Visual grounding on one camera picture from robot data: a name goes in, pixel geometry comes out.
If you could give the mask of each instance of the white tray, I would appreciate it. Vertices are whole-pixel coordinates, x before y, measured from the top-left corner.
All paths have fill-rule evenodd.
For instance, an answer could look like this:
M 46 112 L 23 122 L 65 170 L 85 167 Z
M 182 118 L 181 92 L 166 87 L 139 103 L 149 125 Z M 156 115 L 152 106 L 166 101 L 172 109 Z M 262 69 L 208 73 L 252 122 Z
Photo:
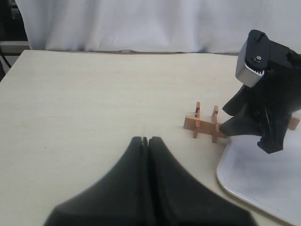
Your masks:
M 301 225 L 301 130 L 288 130 L 284 150 L 267 154 L 260 137 L 232 137 L 217 168 L 224 189 L 290 224 Z

